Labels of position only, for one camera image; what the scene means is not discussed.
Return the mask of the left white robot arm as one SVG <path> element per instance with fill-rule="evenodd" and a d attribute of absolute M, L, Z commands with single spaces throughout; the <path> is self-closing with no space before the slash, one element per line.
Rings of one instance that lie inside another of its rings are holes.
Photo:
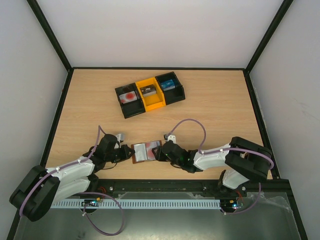
<path fill-rule="evenodd" d="M 45 168 L 34 166 L 13 191 L 9 202 L 30 221 L 40 220 L 52 205 L 73 195 L 98 189 L 96 173 L 106 163 L 130 159 L 135 150 L 123 144 L 122 134 L 105 134 L 88 152 L 69 163 Z"/>

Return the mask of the brown leather card holder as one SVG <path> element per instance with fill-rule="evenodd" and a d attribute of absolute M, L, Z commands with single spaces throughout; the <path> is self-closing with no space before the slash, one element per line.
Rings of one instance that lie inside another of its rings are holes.
<path fill-rule="evenodd" d="M 135 150 L 135 154 L 132 156 L 133 164 L 155 161 L 155 160 L 147 160 L 147 151 L 146 151 L 145 143 L 147 142 L 136 143 L 131 145 L 131 148 Z"/>

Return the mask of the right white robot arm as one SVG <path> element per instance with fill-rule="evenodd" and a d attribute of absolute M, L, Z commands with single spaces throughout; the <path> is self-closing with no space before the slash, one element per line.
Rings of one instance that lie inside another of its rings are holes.
<path fill-rule="evenodd" d="M 168 140 L 162 146 L 152 148 L 152 153 L 157 161 L 169 162 L 192 174 L 228 166 L 218 183 L 218 191 L 224 196 L 248 181 L 266 181 L 268 172 L 275 165 L 271 150 L 239 136 L 233 137 L 230 143 L 208 150 L 185 150 Z"/>

